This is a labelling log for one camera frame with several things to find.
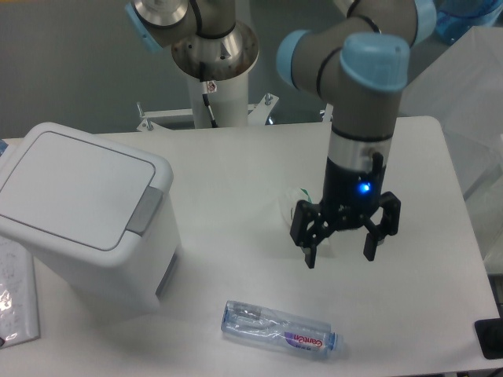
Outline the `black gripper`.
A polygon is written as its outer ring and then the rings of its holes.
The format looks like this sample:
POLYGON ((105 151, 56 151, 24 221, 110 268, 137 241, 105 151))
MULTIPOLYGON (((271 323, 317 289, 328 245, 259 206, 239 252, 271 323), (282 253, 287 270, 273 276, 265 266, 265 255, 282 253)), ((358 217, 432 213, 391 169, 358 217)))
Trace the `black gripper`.
POLYGON ((304 253, 309 269, 315 267, 318 245, 327 232, 365 227, 363 254, 369 262, 387 236, 398 233, 401 201, 392 192, 381 195, 384 181, 384 156, 374 152, 369 172, 348 170, 327 159, 322 199, 319 204, 300 200, 295 206, 290 236, 304 253), (371 217, 383 209, 379 224, 371 217))

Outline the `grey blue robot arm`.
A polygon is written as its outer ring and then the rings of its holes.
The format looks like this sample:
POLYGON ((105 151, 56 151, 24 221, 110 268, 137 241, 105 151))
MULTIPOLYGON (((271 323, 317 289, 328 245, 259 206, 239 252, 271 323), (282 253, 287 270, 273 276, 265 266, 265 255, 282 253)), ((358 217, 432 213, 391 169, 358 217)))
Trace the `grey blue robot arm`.
MULTIPOLYGON (((237 21, 232 1, 130 1, 125 10, 147 49, 170 48, 196 81, 195 124, 225 126, 235 104, 216 93, 256 62, 253 32, 237 21)), ((353 1, 340 24, 290 33, 277 50, 279 76, 332 107, 331 134, 319 203, 300 200, 290 235, 309 267, 334 232, 365 228, 364 256, 398 231, 401 203, 382 189, 409 52, 434 30, 431 1, 353 1)))

